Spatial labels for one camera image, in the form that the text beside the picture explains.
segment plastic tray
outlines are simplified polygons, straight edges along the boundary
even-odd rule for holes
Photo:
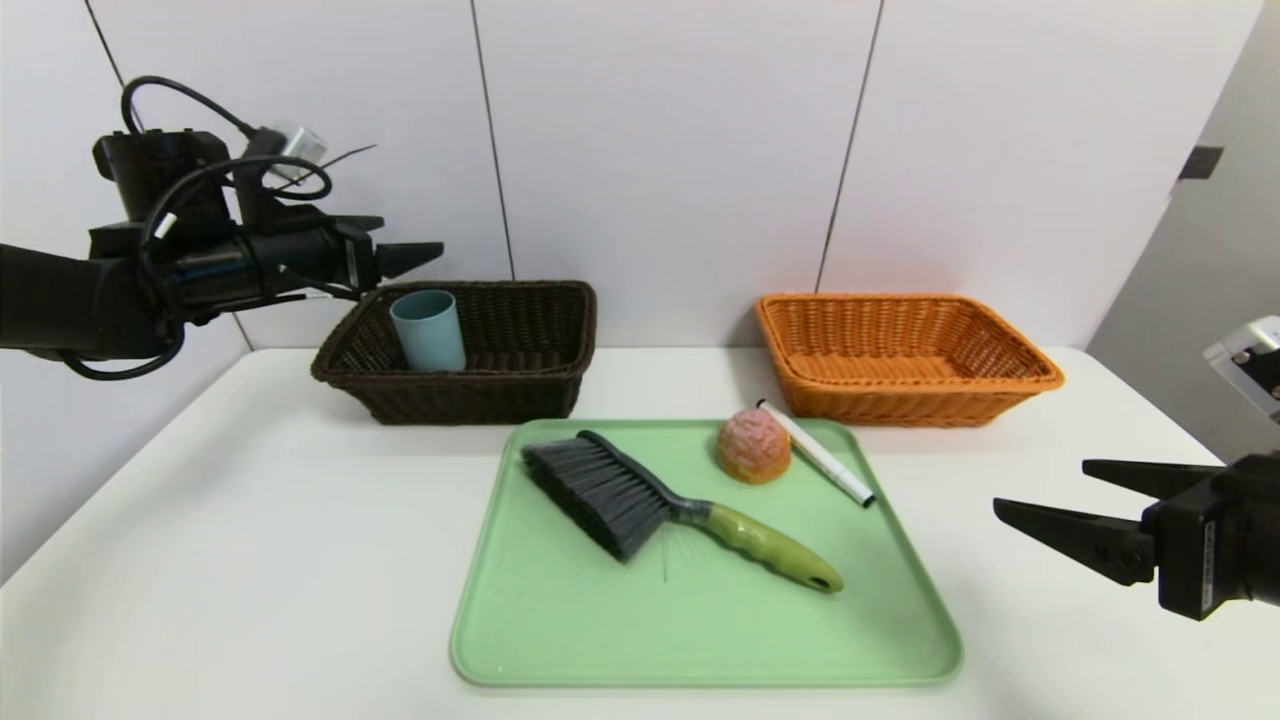
[[[458,673],[483,685],[886,687],[951,678],[961,643],[858,443],[800,420],[877,489],[867,510],[796,455],[749,487],[714,461],[719,420],[539,420],[507,443],[454,621]],[[667,523],[622,565],[527,478],[518,448],[593,429],[678,493],[804,542],[844,577],[824,594]]]

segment pastry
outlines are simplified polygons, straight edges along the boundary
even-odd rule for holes
[[[724,471],[749,484],[767,483],[791,466],[791,437],[765,410],[739,410],[716,441]]]

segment tabletop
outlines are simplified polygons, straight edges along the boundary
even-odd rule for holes
[[[1075,350],[978,429],[854,428],[965,643],[923,689],[492,689],[448,639],[509,427],[376,424],[251,354],[0,589],[0,715],[26,720],[1275,716],[1280,610],[1204,623],[1002,525],[992,497],[1137,518],[1082,459],[1216,464]],[[724,418],[778,398],[765,351],[598,350],[577,418]]]

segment wall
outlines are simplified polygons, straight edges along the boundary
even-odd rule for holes
[[[891,0],[823,292],[951,291],[1083,347],[1165,210],[1254,0]]]
[[[604,346],[758,345],[817,282],[878,13],[477,0],[516,277],[591,282]]]
[[[385,214],[383,242],[444,241],[420,277],[586,279],[602,345],[758,342],[753,299],[820,272],[823,291],[973,295],[1038,342],[1083,346],[1260,4],[114,0],[99,14],[125,76],[312,124],[335,151],[380,142],[334,169],[328,209]],[[161,126],[225,129],[172,94],[138,102]],[[315,346],[346,309],[242,322],[256,347]]]
[[[1185,182],[1089,352],[1224,460],[1280,446],[1280,428],[1201,352],[1280,315],[1280,5],[1268,3],[1203,142],[1226,152]]]
[[[0,53],[0,238],[83,258],[90,227],[123,219],[90,156],[120,127],[120,86],[79,0],[5,1]],[[188,333],[168,368],[127,383],[0,351],[0,582],[246,350],[218,320]]]

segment pen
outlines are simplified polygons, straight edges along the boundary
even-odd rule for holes
[[[831,482],[840,486],[841,489],[849,493],[858,505],[863,507],[870,507],[876,502],[876,493],[872,488],[863,484],[861,480],[854,475],[854,471],[845,468],[836,456],[827,452],[827,448],[818,443],[809,433],[804,432],[800,425],[795,423],[786,413],[778,410],[767,400],[760,400],[755,404],[756,407],[767,410],[773,419],[777,420],[791,436],[791,442],[795,443],[796,448],[814,465],[822,470],[822,474],[831,478]]]

